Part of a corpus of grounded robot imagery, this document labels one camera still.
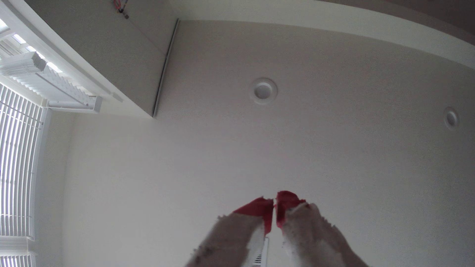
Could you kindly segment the white fuzzy red-tipped gripper finger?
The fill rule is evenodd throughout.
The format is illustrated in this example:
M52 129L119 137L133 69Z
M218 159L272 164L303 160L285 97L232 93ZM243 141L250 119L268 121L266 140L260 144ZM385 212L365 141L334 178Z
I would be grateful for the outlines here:
M277 193L276 225L294 267L368 267L318 207L293 192Z
M217 219L186 267L252 267L271 231L274 200L259 197Z

